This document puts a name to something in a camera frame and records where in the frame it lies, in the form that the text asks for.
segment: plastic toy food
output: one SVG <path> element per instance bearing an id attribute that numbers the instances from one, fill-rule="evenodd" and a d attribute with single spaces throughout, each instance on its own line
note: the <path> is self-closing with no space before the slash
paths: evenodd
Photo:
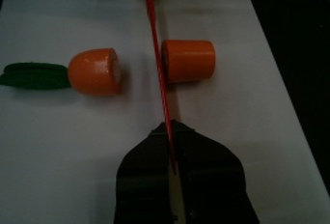
<path id="1" fill-rule="evenodd" d="M 115 96 L 120 93 L 120 66 L 112 48 L 78 54 L 68 65 L 71 86 L 84 95 Z"/>

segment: orange cylinder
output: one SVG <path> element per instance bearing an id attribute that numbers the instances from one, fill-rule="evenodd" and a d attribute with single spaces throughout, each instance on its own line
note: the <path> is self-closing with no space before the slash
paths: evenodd
<path id="1" fill-rule="evenodd" d="M 120 78 L 118 54 L 112 48 L 84 51 L 69 62 L 68 80 L 71 86 L 84 95 L 118 95 Z"/>
<path id="2" fill-rule="evenodd" d="M 166 40 L 162 45 L 167 83 L 204 80 L 215 69 L 215 51 L 208 41 Z"/>

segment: dark background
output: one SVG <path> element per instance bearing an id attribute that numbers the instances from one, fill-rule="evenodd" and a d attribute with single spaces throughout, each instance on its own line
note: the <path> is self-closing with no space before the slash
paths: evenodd
<path id="1" fill-rule="evenodd" d="M 330 0 L 251 1 L 330 192 Z"/>

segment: white cutting board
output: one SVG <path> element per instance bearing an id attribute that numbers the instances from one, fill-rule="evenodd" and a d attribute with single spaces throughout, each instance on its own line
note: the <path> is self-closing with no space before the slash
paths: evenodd
<path id="1" fill-rule="evenodd" d="M 214 77 L 174 117 L 239 157 L 263 224 L 330 223 L 329 196 L 250 0 L 156 0 L 160 39 L 210 40 Z M 114 47 L 123 94 L 0 86 L 0 223 L 112 223 L 123 156 L 163 120 L 144 0 L 4 0 L 0 69 Z"/>

